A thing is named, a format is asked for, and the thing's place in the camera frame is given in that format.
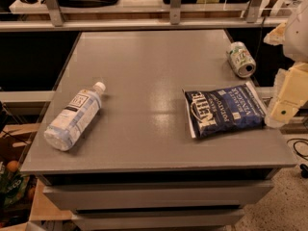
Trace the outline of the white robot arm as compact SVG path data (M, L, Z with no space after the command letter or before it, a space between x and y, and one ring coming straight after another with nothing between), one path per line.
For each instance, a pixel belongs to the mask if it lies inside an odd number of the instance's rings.
M278 70L265 117L268 127L280 128L308 101L308 0L292 9L288 21L268 33L264 42L282 45L283 54L295 62L288 70Z

